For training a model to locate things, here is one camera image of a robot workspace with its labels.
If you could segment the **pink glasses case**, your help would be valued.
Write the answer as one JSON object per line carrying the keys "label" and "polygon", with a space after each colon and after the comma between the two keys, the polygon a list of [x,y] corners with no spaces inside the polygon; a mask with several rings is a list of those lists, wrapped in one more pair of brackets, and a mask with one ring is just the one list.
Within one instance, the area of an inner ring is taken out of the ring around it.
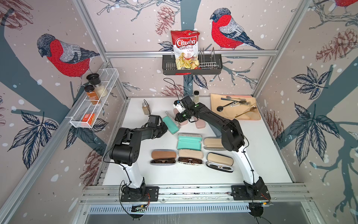
{"label": "pink glasses case", "polygon": [[195,126],[196,126],[197,129],[203,129],[203,128],[206,127],[206,122],[201,120],[201,119],[199,119],[199,120],[197,120],[195,122]]}
{"label": "pink glasses case", "polygon": [[[174,112],[174,115],[179,114],[179,111],[176,108],[173,109],[173,112]],[[182,126],[186,125],[187,123],[188,123],[188,120],[185,120],[183,122],[179,122],[179,125],[182,127]]]}

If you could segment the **brown case with sunglasses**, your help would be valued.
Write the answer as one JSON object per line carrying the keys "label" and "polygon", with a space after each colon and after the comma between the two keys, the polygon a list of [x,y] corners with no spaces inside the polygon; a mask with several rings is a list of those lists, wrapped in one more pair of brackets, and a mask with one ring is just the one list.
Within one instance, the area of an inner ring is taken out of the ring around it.
{"label": "brown case with sunglasses", "polygon": [[176,163],[177,153],[173,150],[156,149],[152,151],[151,157],[151,165],[170,166]]}

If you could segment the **grey teal glasses case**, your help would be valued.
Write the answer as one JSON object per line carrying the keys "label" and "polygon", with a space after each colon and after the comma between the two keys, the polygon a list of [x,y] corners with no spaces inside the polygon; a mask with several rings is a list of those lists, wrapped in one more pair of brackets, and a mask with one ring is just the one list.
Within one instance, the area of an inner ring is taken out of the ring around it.
{"label": "grey teal glasses case", "polygon": [[216,127],[214,127],[213,125],[209,124],[209,126],[211,127],[213,133],[215,134],[216,137],[221,138],[222,137],[222,133],[220,129],[217,129]]}

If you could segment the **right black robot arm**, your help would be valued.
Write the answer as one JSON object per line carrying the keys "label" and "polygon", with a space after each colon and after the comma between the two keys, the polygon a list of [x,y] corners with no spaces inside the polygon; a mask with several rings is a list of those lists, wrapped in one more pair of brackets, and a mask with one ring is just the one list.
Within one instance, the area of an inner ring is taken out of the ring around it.
{"label": "right black robot arm", "polygon": [[192,117],[201,119],[221,132],[222,145],[227,151],[233,152],[243,175],[243,182],[250,199],[257,200],[267,193],[267,186],[257,173],[247,155],[245,142],[249,140],[243,134],[239,121],[224,118],[202,103],[195,103],[189,96],[177,99],[173,103],[179,113],[175,115],[177,122],[184,122]]}

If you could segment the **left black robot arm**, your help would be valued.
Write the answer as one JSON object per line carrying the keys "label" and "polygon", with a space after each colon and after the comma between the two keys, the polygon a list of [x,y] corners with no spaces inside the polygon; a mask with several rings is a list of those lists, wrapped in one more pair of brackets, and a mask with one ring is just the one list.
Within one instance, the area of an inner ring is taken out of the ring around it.
{"label": "left black robot arm", "polygon": [[137,164],[141,142],[160,138],[167,131],[167,125],[159,115],[150,115],[148,121],[140,128],[119,129],[108,155],[110,161],[119,165],[125,174],[122,196],[129,197],[132,201],[143,201],[148,198],[145,193],[145,179]]}

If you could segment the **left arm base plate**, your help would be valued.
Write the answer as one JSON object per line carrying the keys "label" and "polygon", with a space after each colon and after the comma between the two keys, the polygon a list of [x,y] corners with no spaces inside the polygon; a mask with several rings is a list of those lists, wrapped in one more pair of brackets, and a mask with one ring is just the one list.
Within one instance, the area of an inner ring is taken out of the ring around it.
{"label": "left arm base plate", "polygon": [[149,186],[140,188],[123,187],[120,193],[121,202],[156,202],[158,200],[159,187]]}

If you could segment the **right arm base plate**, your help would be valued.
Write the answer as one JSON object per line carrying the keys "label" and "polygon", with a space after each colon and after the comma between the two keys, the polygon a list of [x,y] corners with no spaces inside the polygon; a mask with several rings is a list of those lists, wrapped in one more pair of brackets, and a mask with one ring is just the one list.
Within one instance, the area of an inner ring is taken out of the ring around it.
{"label": "right arm base plate", "polygon": [[260,189],[251,189],[245,185],[231,185],[230,195],[235,201],[271,200],[271,196],[266,185]]}

